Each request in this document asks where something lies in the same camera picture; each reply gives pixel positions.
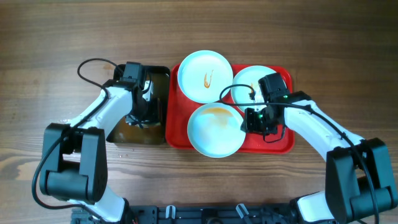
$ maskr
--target table top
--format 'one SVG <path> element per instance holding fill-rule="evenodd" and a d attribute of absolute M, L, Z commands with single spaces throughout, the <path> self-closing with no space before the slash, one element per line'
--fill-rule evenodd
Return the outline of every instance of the table top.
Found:
<path fill-rule="evenodd" d="M 45 127 L 80 114 L 100 92 L 76 75 L 92 57 L 172 68 L 208 49 L 230 63 L 280 65 L 294 89 L 335 121 L 382 139 L 397 182 L 397 9 L 397 1 L 3 1 L 0 223 L 70 221 L 69 210 L 39 207 L 30 185 Z M 82 73 L 104 83 L 113 67 L 93 62 Z M 298 135 L 285 155 L 211 159 L 165 144 L 106 148 L 108 184 L 131 205 L 288 202 L 325 187 L 325 162 Z M 381 220 L 396 222 L 398 209 Z"/>

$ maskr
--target food residue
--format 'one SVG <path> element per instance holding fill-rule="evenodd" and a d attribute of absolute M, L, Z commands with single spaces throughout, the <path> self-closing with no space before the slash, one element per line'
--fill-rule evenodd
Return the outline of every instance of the food residue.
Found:
<path fill-rule="evenodd" d="M 229 118 L 233 117 L 233 114 L 224 108 L 208 108 L 202 111 L 202 114 L 215 115 L 215 118 L 210 118 L 212 119 L 212 123 L 216 123 L 222 128 L 226 128 Z"/>
<path fill-rule="evenodd" d="M 210 82 L 207 82 L 207 72 L 206 72 L 206 74 L 205 74 L 205 87 L 206 87 L 206 88 L 209 88 L 210 85 L 211 85 L 211 78 L 213 78 L 213 71 L 214 71 L 214 70 L 211 71 Z"/>

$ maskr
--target red tray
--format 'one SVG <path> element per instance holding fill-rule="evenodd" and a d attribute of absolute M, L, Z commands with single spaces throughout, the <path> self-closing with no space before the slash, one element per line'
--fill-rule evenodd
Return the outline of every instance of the red tray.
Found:
<path fill-rule="evenodd" d="M 251 65 L 232 65 L 234 76 L 242 69 Z M 199 108 L 201 103 L 196 103 L 188 99 L 181 91 L 178 81 L 177 72 L 180 65 L 174 66 L 170 76 L 169 88 L 169 104 L 167 106 L 167 119 L 166 119 L 166 141 L 172 147 L 177 149 L 194 149 L 191 145 L 188 134 L 187 126 L 191 114 Z M 279 72 L 284 79 L 287 88 L 292 92 L 293 83 L 292 77 L 282 67 L 268 66 L 269 68 Z M 231 92 L 225 96 L 225 101 L 233 103 Z M 234 108 L 244 116 L 244 113 L 234 106 Z M 282 126 L 278 127 L 278 134 L 266 137 L 267 141 L 273 141 L 280 138 L 282 134 Z M 285 154 L 289 152 L 294 145 L 294 132 L 286 129 L 285 137 L 275 143 L 265 143 L 262 136 L 259 134 L 247 134 L 243 145 L 238 152 L 251 152 L 251 153 L 269 153 L 269 154 Z"/>

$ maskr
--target white plate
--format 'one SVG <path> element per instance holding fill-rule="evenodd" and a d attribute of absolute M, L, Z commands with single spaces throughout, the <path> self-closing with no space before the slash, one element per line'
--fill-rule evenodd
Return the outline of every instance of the white plate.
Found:
<path fill-rule="evenodd" d="M 226 157 L 243 144 L 242 116 L 232 106 L 209 103 L 195 110 L 188 121 L 188 138 L 192 146 L 205 156 Z"/>
<path fill-rule="evenodd" d="M 182 61 L 177 80 L 182 93 L 192 101 L 212 103 L 218 101 L 221 91 L 232 84 L 233 73 L 231 65 L 222 55 L 200 50 Z"/>
<path fill-rule="evenodd" d="M 263 103 L 264 99 L 261 95 L 261 90 L 259 86 L 259 79 L 273 74 L 275 71 L 269 67 L 254 65 L 247 68 L 242 69 L 238 74 L 236 74 L 233 85 L 234 84 L 246 84 L 250 85 L 256 91 L 255 101 L 250 100 L 249 93 L 251 89 L 244 86 L 237 86 L 231 88 L 231 95 L 232 99 L 235 103 Z M 265 108 L 266 105 L 260 106 L 239 106 L 238 108 L 244 112 L 246 108 L 253 108 L 256 111 L 260 111 L 261 109 Z"/>

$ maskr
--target wooden surface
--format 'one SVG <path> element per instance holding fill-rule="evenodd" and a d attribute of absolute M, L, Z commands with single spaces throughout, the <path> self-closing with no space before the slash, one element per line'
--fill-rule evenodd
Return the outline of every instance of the wooden surface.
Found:
<path fill-rule="evenodd" d="M 397 3 L 2 1 L 0 223 L 69 222 L 69 210 L 36 205 L 30 183 L 45 127 L 73 118 L 98 96 L 76 75 L 92 57 L 171 68 L 208 49 L 231 63 L 283 66 L 294 89 L 326 114 L 364 138 L 385 141 L 398 179 Z M 91 63 L 83 73 L 104 83 L 113 71 Z M 325 186 L 325 163 L 296 137 L 286 155 L 225 159 L 166 145 L 107 144 L 108 183 L 132 205 L 288 202 Z M 398 223 L 398 209 L 381 220 Z"/>

